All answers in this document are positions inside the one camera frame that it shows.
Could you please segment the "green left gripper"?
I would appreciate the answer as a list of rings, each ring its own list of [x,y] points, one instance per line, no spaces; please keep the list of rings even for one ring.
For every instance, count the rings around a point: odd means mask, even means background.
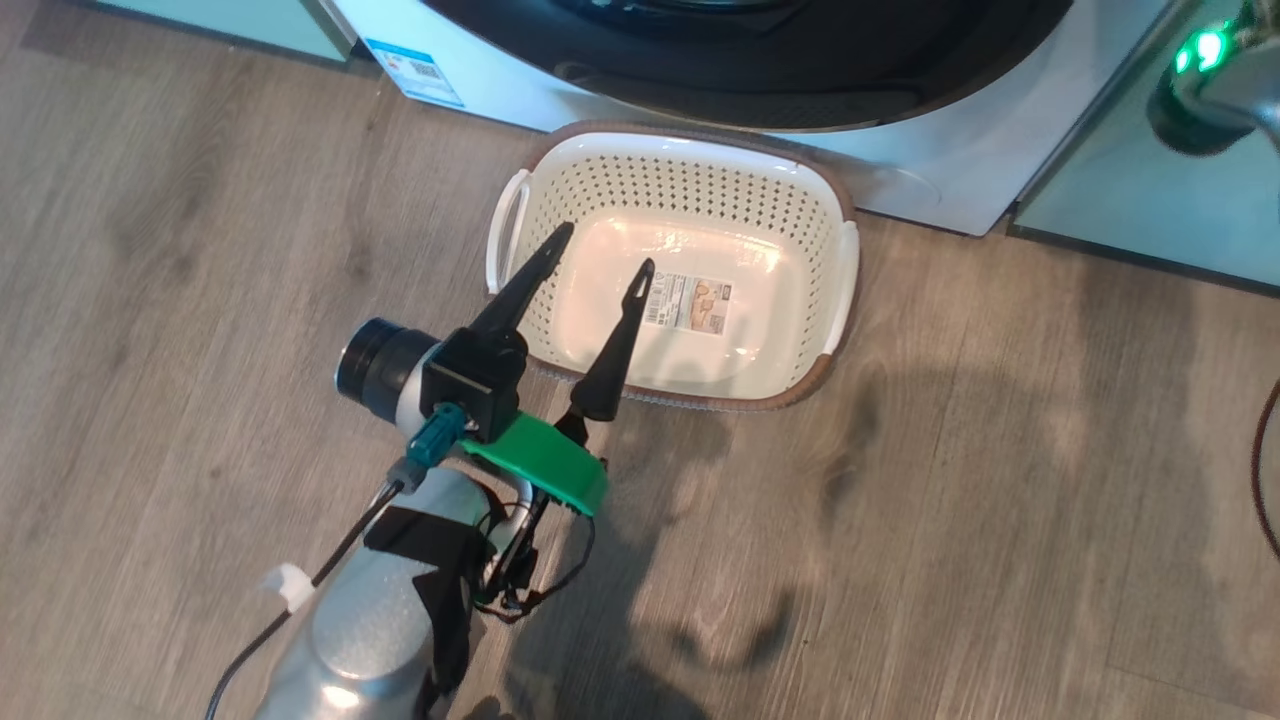
[[[468,328],[488,338],[512,336],[541,283],[557,268],[573,229],[572,222],[557,225]],[[654,275],[655,263],[648,258],[623,292],[618,322],[588,372],[573,384],[570,406],[554,427],[520,411],[490,442],[463,438],[462,451],[526,480],[575,512],[595,516],[608,491],[608,477],[602,460],[585,448],[588,423],[616,419]]]

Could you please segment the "dark round washing machine door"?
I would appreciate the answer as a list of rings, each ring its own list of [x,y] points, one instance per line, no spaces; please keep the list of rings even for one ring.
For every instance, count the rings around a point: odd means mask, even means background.
[[[1024,61],[1073,0],[421,0],[590,94],[709,126],[906,120]]]

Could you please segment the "printed basket label sticker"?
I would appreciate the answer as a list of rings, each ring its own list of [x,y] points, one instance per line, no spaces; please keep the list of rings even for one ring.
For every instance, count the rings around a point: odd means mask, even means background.
[[[705,277],[657,272],[643,323],[666,329],[722,336],[730,319],[733,284]]]

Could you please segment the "white perforated laundry basket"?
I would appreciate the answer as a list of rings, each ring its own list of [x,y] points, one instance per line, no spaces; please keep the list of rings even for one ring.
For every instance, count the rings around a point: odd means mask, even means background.
[[[852,202],[829,170],[781,145],[566,126],[497,201],[489,293],[564,222],[573,234],[520,324],[531,365],[548,375],[586,373],[648,258],[655,272],[727,281],[733,299],[722,336],[643,323],[623,391],[631,398],[787,407],[820,388],[851,331],[861,263]]]

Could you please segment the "white front-load washing machine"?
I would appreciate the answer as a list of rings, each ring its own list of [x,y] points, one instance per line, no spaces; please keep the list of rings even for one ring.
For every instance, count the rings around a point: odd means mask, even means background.
[[[362,44],[374,38],[433,56],[465,104],[451,108],[457,111],[547,133],[576,123],[618,122],[792,146],[841,173],[860,208],[964,234],[983,234],[995,225],[1170,4],[1073,0],[1028,59],[968,97],[882,126],[782,132],[682,120],[590,94],[503,53],[421,0],[333,1]],[[869,167],[877,163],[928,178],[940,188],[941,204],[906,213],[868,206]]]

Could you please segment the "pale green cabinet door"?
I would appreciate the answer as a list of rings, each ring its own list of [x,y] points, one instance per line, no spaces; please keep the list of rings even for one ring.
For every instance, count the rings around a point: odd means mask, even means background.
[[[347,61],[357,35],[332,0],[97,0],[106,6],[229,35],[329,61]]]
[[[1242,0],[1171,0],[1011,219],[1019,237],[1280,297],[1280,158],[1252,135],[1211,158],[1146,119],[1165,63]]]

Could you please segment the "blue energy label sticker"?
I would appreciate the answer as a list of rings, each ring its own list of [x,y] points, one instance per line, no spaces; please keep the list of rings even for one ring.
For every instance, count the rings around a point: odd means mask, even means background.
[[[406,97],[465,109],[462,99],[429,54],[374,38],[365,38],[364,44]]]

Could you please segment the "round white filter cover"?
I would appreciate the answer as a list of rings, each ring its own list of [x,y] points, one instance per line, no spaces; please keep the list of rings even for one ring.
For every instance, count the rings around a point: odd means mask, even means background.
[[[941,204],[940,188],[928,178],[893,164],[873,164],[869,167],[873,190],[868,206],[874,205],[883,213],[920,211]]]

